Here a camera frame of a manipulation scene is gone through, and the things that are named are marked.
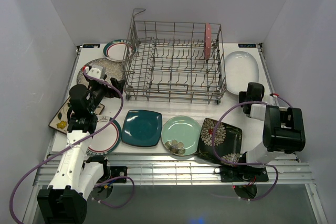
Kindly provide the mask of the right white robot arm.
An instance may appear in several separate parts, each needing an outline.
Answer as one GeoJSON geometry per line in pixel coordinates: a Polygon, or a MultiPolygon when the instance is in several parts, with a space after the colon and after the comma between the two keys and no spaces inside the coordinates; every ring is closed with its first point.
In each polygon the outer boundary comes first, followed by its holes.
{"type": "Polygon", "coordinates": [[[264,86],[256,82],[250,82],[247,90],[239,93],[243,113],[264,123],[261,143],[239,159],[243,164],[237,167],[237,174],[242,180],[268,181],[268,163],[279,156],[300,152],[306,144],[302,110],[267,104],[262,101],[264,94],[264,86]]]}

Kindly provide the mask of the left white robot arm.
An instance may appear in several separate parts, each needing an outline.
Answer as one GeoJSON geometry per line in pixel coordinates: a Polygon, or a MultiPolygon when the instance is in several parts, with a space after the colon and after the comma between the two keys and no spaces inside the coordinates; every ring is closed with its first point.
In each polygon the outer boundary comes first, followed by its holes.
{"type": "Polygon", "coordinates": [[[69,90],[66,148],[46,189],[37,196],[45,223],[83,223],[87,199],[95,184],[111,177],[111,168],[104,158],[85,163],[85,156],[94,134],[98,132],[95,110],[103,98],[122,98],[121,83],[88,77],[89,85],[77,84],[69,90]]]}

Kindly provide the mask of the white oval plate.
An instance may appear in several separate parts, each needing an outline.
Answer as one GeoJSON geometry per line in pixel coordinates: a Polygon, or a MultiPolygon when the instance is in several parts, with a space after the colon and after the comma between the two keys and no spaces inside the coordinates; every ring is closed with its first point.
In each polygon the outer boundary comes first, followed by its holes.
{"type": "Polygon", "coordinates": [[[256,59],[248,52],[234,51],[225,57],[227,90],[234,95],[246,91],[250,82],[259,82],[256,59]]]}

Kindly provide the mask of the black floral square plate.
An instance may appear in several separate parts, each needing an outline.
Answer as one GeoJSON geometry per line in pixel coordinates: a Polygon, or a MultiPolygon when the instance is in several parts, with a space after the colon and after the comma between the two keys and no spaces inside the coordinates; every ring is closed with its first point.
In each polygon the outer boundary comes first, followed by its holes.
{"type": "Polygon", "coordinates": [[[238,162],[243,138],[242,130],[223,122],[220,123],[214,139],[214,149],[221,157],[221,160],[219,160],[212,148],[212,135],[217,122],[217,120],[210,118],[204,119],[199,136],[197,155],[216,164],[232,166],[223,162],[223,159],[231,163],[238,162]]]}

